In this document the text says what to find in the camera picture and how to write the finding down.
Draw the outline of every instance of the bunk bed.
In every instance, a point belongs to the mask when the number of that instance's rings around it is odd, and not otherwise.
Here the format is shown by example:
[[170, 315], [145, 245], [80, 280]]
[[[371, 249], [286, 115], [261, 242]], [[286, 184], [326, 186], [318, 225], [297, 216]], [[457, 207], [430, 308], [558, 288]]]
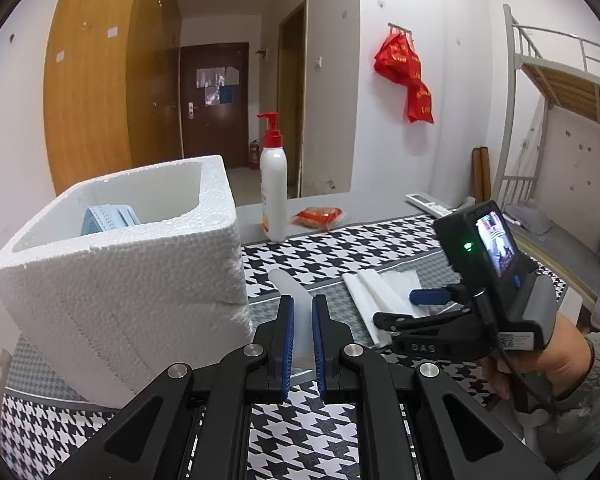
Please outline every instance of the bunk bed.
[[[546, 145], [549, 110], [552, 107], [562, 107], [600, 124], [600, 77], [589, 71], [590, 64], [600, 64], [600, 59], [587, 53], [587, 47], [600, 49], [600, 44], [558, 30], [520, 25], [508, 5], [504, 5], [504, 15], [508, 59], [507, 110], [492, 193], [493, 199], [501, 207], [535, 197]], [[582, 69], [542, 57], [528, 34], [529, 30], [557, 34], [579, 42]], [[544, 97], [538, 158], [532, 176], [505, 174], [513, 130], [518, 72], [524, 73]], [[581, 295], [585, 307], [589, 310], [593, 308], [600, 293], [600, 263], [594, 251], [555, 223], [542, 236], [513, 224], [510, 227], [523, 250], [573, 287]]]

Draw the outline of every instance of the wooden cabinet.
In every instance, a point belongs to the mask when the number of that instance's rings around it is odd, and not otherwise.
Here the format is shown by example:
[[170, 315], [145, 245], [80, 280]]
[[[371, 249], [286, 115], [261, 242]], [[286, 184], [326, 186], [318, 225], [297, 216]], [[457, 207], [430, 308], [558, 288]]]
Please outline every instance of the wooden cabinet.
[[58, 0], [45, 62], [56, 192], [182, 156], [177, 0]]

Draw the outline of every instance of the device screen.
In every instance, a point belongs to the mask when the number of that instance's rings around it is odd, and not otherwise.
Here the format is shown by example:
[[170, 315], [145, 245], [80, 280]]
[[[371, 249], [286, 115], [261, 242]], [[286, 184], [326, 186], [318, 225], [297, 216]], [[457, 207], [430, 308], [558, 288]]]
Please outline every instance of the device screen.
[[478, 234], [489, 253], [498, 277], [507, 270], [515, 255], [515, 246], [504, 230], [502, 220], [495, 211], [480, 218], [476, 223]]

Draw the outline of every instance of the white label sticker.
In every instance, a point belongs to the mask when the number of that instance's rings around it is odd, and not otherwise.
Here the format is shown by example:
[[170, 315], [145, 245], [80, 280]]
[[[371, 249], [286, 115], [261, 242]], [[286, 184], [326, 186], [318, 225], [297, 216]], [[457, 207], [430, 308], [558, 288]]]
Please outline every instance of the white label sticker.
[[498, 332], [498, 342], [504, 350], [533, 350], [533, 332]]

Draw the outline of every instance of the styrofoam box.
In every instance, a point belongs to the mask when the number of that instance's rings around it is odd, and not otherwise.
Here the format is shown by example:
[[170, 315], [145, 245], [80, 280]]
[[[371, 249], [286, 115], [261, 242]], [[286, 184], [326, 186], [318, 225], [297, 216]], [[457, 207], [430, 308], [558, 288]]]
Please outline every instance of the styrofoam box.
[[[142, 225], [80, 236], [89, 206]], [[88, 401], [124, 406], [175, 362], [197, 368], [251, 341], [234, 199], [220, 156], [76, 184], [0, 250], [0, 299]]]

